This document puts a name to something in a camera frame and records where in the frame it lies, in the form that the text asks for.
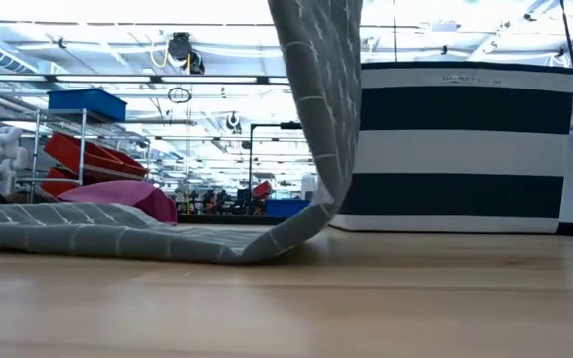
blue container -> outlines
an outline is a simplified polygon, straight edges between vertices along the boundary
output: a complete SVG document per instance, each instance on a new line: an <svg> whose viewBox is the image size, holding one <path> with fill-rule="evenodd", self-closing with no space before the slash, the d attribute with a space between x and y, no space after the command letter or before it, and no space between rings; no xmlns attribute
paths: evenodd
<svg viewBox="0 0 573 358"><path fill-rule="evenodd" d="M87 109L110 121L125 122L127 103L102 89L53 90L48 97L48 109Z"/></svg>
<svg viewBox="0 0 573 358"><path fill-rule="evenodd" d="M300 199L269 199L265 204L266 214L269 216L292 217L310 205L310 201Z"/></svg>

folded cloth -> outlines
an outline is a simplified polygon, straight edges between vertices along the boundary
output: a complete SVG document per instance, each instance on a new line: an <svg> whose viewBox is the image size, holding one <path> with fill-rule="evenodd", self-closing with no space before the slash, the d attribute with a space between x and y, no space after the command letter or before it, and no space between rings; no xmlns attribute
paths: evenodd
<svg viewBox="0 0 573 358"><path fill-rule="evenodd" d="M161 222L176 223L176 204L153 185L135 180L119 180L78 187L61 193L63 202L123 204L138 208Z"/></svg>

white robot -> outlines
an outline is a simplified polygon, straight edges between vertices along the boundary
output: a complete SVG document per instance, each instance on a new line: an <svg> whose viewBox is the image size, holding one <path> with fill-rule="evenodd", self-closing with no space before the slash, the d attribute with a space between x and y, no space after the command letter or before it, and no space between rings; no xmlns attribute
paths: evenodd
<svg viewBox="0 0 573 358"><path fill-rule="evenodd" d="M19 146L19 139L23 131L15 127L0 128L0 193L12 194L15 191L17 169L28 166L28 151Z"/></svg>

wooden floor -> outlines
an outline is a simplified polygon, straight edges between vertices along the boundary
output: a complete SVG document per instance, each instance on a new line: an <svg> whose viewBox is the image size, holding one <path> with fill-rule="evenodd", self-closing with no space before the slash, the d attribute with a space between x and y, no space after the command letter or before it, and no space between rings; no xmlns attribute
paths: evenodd
<svg viewBox="0 0 573 358"><path fill-rule="evenodd" d="M0 357L573 358L573 238L328 230L255 267L0 253Z"/></svg>

gray fabric with white grid pattern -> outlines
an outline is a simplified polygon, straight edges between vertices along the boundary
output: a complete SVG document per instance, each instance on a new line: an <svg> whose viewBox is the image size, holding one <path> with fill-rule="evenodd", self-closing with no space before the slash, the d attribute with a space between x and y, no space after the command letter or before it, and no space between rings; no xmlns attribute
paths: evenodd
<svg viewBox="0 0 573 358"><path fill-rule="evenodd" d="M350 185L361 100L361 0L269 0L320 178L313 203L268 231L172 227L122 205L0 205L0 248L220 264L279 255L313 237Z"/></svg>

